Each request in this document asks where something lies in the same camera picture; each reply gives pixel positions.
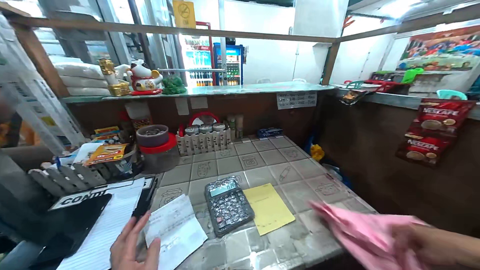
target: wooden frame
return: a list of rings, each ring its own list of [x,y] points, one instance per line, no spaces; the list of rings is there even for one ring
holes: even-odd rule
[[[322,42],[332,43],[330,57],[328,59],[323,85],[330,83],[333,67],[340,43],[366,37],[374,37],[390,33],[403,33],[432,27],[438,24],[450,24],[462,21],[469,21],[480,18],[480,4],[470,5],[465,8],[456,9],[450,14],[437,13],[430,16],[403,22],[400,25],[385,27],[373,31],[359,33],[345,37],[310,37],[310,36],[293,36],[278,34],[263,34],[251,32],[236,32],[222,30],[206,30],[206,29],[190,29],[169,26],[155,25],[131,25],[120,23],[105,23],[93,21],[62,21],[58,19],[31,18],[25,16],[24,12],[13,9],[10,5],[0,5],[0,10],[8,16],[9,21],[15,28],[20,43],[25,48],[28,56],[36,65],[38,72],[45,78],[52,90],[58,97],[68,96],[67,89],[60,80],[59,75],[52,71],[53,65],[46,57],[45,50],[31,30],[32,27],[50,27],[50,28],[73,28],[85,30],[100,30],[109,32],[133,32],[133,33],[154,33],[154,34],[185,34],[193,36],[210,36],[210,37],[241,37],[255,39],[274,39],[274,40],[290,40],[290,41],[306,41],[306,42]]]

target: painting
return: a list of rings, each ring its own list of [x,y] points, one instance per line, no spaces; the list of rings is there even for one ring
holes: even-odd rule
[[[480,26],[413,36],[397,70],[468,71],[480,62]]]

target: pink cloth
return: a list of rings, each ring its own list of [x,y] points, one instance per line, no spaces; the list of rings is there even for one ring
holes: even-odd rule
[[[368,270],[427,270],[413,250],[395,254],[392,225],[425,224],[412,216],[360,214],[311,202],[342,245]]]

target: refrigerator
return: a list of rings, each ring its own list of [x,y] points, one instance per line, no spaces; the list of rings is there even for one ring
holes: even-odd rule
[[[213,44],[215,68],[222,68],[222,52],[220,43]],[[215,73],[216,85],[224,85],[222,73]],[[227,45],[227,84],[236,86],[243,84],[243,45]]]
[[[210,23],[196,22],[196,24],[197,29],[210,29]],[[198,69],[198,71],[185,73],[187,85],[217,85],[213,72],[202,71],[202,69],[212,69],[215,67],[212,62],[212,38],[208,36],[180,35],[180,45],[185,69]]]

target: hand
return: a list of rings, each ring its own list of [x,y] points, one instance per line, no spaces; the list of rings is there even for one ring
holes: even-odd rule
[[[480,266],[480,239],[416,224],[393,226],[392,236],[396,254],[411,249],[421,263]]]
[[[135,249],[138,234],[150,218],[150,211],[136,222],[132,217],[123,228],[117,240],[110,248],[110,263],[112,270],[157,270],[160,255],[160,238],[155,238],[147,250],[144,263],[135,260]]]

